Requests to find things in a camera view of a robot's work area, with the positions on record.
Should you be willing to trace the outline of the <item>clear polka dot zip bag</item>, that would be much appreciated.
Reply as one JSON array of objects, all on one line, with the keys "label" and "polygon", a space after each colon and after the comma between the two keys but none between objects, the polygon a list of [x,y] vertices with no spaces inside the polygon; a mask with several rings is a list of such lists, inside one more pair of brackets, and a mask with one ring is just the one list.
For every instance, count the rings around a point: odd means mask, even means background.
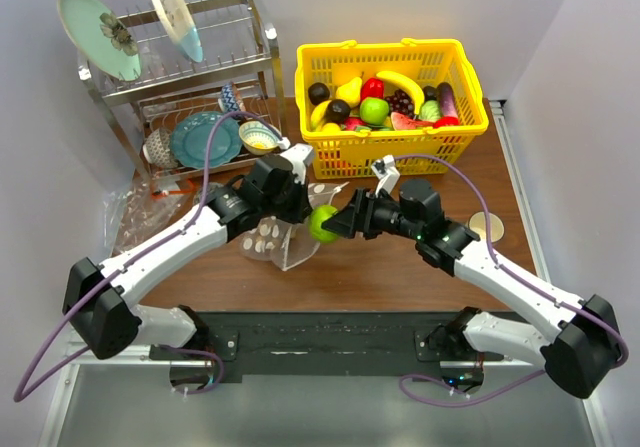
[{"label": "clear polka dot zip bag", "polygon": [[320,248],[309,231],[309,220],[290,224],[274,216],[241,236],[241,253],[256,261],[271,262],[282,271],[291,270],[310,259]]}]

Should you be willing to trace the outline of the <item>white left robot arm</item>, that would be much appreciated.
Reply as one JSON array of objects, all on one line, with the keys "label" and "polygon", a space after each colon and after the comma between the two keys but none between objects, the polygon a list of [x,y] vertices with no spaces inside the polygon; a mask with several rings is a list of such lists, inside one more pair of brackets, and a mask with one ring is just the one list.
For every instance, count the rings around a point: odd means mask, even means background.
[{"label": "white left robot arm", "polygon": [[210,330],[189,307],[141,305],[160,282],[200,255],[256,228],[266,217],[296,224],[310,216],[307,169],[312,148],[297,144],[259,158],[241,181],[209,194],[182,219],[138,247],[96,265],[84,258],[70,271],[63,312],[100,360],[132,345],[166,345],[200,357]]}]

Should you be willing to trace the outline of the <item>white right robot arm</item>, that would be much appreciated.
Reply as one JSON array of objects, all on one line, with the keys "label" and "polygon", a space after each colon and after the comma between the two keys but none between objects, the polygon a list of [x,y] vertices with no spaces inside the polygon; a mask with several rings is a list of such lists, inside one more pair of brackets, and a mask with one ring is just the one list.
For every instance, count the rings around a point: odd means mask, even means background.
[{"label": "white right robot arm", "polygon": [[397,198],[384,189],[358,189],[342,209],[316,208],[310,230],[340,238],[387,233],[412,240],[428,265],[481,288],[520,317],[510,321],[466,307],[427,335],[426,344],[439,354],[466,360],[495,353],[521,360],[580,399],[628,358],[608,301],[565,292],[497,254],[478,234],[446,217],[426,180],[403,183]]}]

